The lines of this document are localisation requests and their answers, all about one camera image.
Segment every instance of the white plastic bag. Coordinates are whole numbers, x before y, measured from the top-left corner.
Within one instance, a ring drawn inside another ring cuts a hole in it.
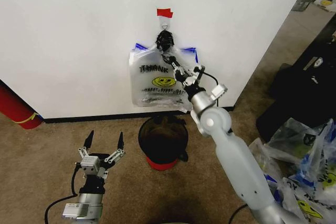
[[[336,141],[333,120],[324,126],[313,148],[302,159],[298,172],[290,178],[308,192],[314,200],[336,205]]]
[[[185,68],[193,68],[197,54],[195,48],[172,47],[178,62]],[[160,106],[184,112],[192,105],[182,84],[174,79],[173,68],[162,59],[161,52],[153,46],[150,49],[136,44],[129,58],[132,101],[141,107]]]
[[[260,138],[255,139],[248,148],[253,154],[261,170],[264,172],[268,182],[274,182],[274,180],[279,182],[282,180],[282,174],[279,165],[267,154],[267,151],[265,150],[265,147],[263,146]]]
[[[313,128],[290,118],[265,145],[268,154],[276,159],[290,162],[297,167],[312,149],[323,126]]]
[[[323,164],[315,185],[315,199],[336,205],[336,124],[332,123],[331,130],[324,139]]]
[[[290,191],[287,191],[288,193],[283,197],[283,206],[286,209],[295,209],[290,210],[295,213],[295,211],[297,212],[297,204],[308,223],[336,223],[336,210],[333,206],[328,206],[318,200],[314,200],[308,193],[290,179],[283,178],[283,184],[285,187],[289,187],[291,189],[296,199],[296,202],[294,202]]]

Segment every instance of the baseboard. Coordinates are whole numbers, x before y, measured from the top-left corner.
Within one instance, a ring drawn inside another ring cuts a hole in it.
[[[235,107],[224,107],[227,111],[232,111]],[[44,119],[46,123],[75,123],[87,121],[103,121],[115,119],[129,119],[129,118],[150,118],[157,115],[185,115],[181,111],[162,111],[162,112],[146,112],[146,113],[132,113],[132,114],[118,114],[118,115],[95,115],[95,116],[79,116],[74,118],[47,118]]]

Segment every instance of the black cable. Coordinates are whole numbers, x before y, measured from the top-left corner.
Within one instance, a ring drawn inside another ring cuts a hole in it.
[[[214,79],[215,82],[216,82],[216,85],[218,85],[218,81],[217,81],[217,79],[216,79],[214,76],[212,76],[211,74],[208,74],[208,73],[206,73],[206,72],[203,72],[203,74],[205,74],[206,76],[209,76],[209,77],[211,77],[212,79]]]
[[[236,211],[234,211],[234,213],[231,215],[231,217],[230,217],[230,219],[229,219],[229,224],[232,223],[233,218],[236,216],[236,214],[237,214],[240,210],[242,210],[243,208],[245,208],[245,207],[247,207],[247,204],[238,207],[238,208],[236,209]]]
[[[80,168],[80,164],[79,164],[79,163],[76,163],[76,167],[75,167],[75,169],[73,170],[74,173],[72,174],[72,178],[71,178],[71,192],[72,192],[72,195],[70,195],[70,196],[68,196],[68,197],[64,197],[64,198],[62,198],[62,199],[58,199],[58,200],[54,201],[53,203],[51,203],[51,204],[47,207],[46,211],[44,212],[44,223],[45,223],[45,224],[49,224],[49,222],[48,222],[48,212],[49,212],[49,210],[50,210],[50,208],[51,208],[52,206],[56,205],[57,203],[59,203],[59,202],[61,202],[61,201],[63,201],[63,200],[67,200],[67,199],[71,199],[71,198],[75,198],[75,197],[77,197],[77,194],[76,194],[76,192],[75,192],[75,177],[76,177],[76,174],[77,174],[77,171],[79,170],[79,168]]]

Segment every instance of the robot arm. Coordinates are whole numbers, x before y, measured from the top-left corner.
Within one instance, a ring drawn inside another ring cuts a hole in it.
[[[86,182],[79,190],[78,202],[67,203],[62,216],[74,220],[74,223],[98,223],[105,193],[104,184],[108,169],[113,167],[125,154],[123,150],[123,134],[120,133],[117,150],[111,155],[106,153],[89,153],[93,139],[93,131],[85,140],[84,146],[78,149],[82,158],[80,168],[86,176]]]
[[[207,94],[205,89],[198,85],[205,69],[203,66],[196,66],[190,73],[176,61],[169,47],[166,46],[166,50],[163,50],[163,47],[159,49],[162,49],[163,60],[174,68],[176,81],[182,83],[188,94],[188,99],[193,105],[191,116],[198,130],[202,135],[214,139],[220,164],[236,194],[246,202],[256,220],[261,224],[304,223],[275,202],[264,174],[245,142],[234,133],[228,132],[231,127],[229,113],[223,108],[213,107],[227,88],[219,84],[210,95]]]

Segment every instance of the floor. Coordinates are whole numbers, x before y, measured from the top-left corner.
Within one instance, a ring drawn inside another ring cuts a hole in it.
[[[258,137],[255,121],[272,103],[267,89],[280,65],[294,63],[332,15],[312,5],[288,15],[230,113],[236,135],[247,143]],[[43,223],[45,208],[71,194],[74,162],[80,160],[77,148],[94,129],[92,151],[111,153],[123,131],[127,153],[110,171],[100,223],[227,223],[243,202],[219,165],[214,142],[201,137],[189,115],[181,117],[190,136],[189,161],[158,172],[149,168],[138,145],[138,130],[146,119],[42,124],[24,130],[0,114],[1,222]],[[83,182],[80,172],[76,191]],[[50,210],[49,223],[69,223],[61,219],[64,205]],[[256,222],[245,208],[233,223]]]

